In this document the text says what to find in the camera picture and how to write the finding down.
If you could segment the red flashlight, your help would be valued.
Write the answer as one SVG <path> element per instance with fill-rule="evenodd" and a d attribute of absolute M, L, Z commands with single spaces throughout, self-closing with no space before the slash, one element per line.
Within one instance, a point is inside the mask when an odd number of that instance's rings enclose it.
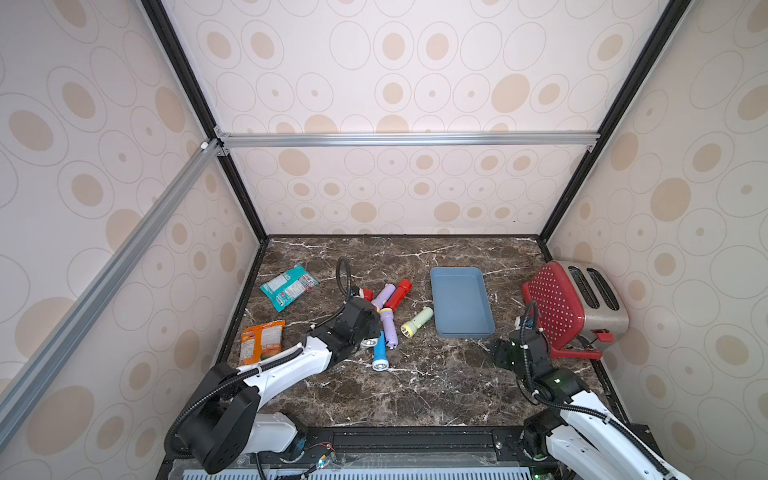
<path fill-rule="evenodd" d="M 366 301 L 372 301 L 374 298 L 374 293 L 370 289 L 360 288 L 359 292 Z"/>
<path fill-rule="evenodd" d="M 390 298 L 385 303 L 385 307 L 391 309 L 392 311 L 395 311 L 399 305 L 402 303 L 402 301 L 405 299 L 407 294 L 412 289 L 412 282 L 403 279 L 400 281 L 398 286 L 396 287 L 394 293 L 390 296 Z"/>

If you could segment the purple flashlight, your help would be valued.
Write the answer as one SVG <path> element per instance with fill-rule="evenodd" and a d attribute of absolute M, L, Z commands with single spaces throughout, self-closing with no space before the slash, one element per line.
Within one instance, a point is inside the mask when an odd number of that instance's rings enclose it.
<path fill-rule="evenodd" d="M 389 349 L 395 349 L 399 344 L 399 340 L 397 337 L 397 328 L 394 323 L 394 312 L 391 308 L 385 307 L 380 310 L 379 314 L 386 346 Z"/>
<path fill-rule="evenodd" d="M 375 299 L 372 301 L 372 304 L 376 307 L 377 310 L 381 310 L 385 307 L 386 302 L 391 298 L 391 296 L 395 293 L 396 286 L 393 284 L 386 284 L 384 288 L 379 292 L 379 294 L 375 297 Z"/>

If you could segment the blue flashlight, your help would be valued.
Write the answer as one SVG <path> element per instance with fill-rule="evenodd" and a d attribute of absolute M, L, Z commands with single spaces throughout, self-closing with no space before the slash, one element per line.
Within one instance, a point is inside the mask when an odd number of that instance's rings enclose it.
<path fill-rule="evenodd" d="M 381 332 L 377 344 L 373 349 L 372 369 L 377 372 L 386 371 L 389 368 L 385 333 Z"/>

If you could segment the light green flashlight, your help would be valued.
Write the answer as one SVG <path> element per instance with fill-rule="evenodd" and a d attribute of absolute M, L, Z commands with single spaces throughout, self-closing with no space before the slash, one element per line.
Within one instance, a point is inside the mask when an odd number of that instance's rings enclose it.
<path fill-rule="evenodd" d="M 434 311 L 431 307 L 423 308 L 411 320 L 401 325 L 401 333 L 406 338 L 412 338 L 420 328 L 422 328 L 429 320 L 433 318 L 433 316 Z"/>

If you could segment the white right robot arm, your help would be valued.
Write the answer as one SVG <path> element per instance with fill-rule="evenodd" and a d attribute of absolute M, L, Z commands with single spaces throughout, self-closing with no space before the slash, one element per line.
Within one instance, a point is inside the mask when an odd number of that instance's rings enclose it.
<path fill-rule="evenodd" d="M 491 350 L 544 409 L 523 424 L 519 444 L 532 460 L 556 460 L 583 479 L 686 479 L 622 423 L 574 371 L 552 363 L 542 332 L 521 328 Z"/>

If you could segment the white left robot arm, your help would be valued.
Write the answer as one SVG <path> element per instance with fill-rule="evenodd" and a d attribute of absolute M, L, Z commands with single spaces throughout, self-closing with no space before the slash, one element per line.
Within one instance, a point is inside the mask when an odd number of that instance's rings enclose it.
<path fill-rule="evenodd" d="M 346 360 L 380 333 L 377 307 L 353 297 L 338 315 L 286 351 L 237 369 L 215 365 L 169 427 L 166 454 L 194 459 L 207 473 L 216 474 L 243 454 L 289 450 L 298 426 L 283 414 L 261 415 L 261 408 L 300 381 Z"/>

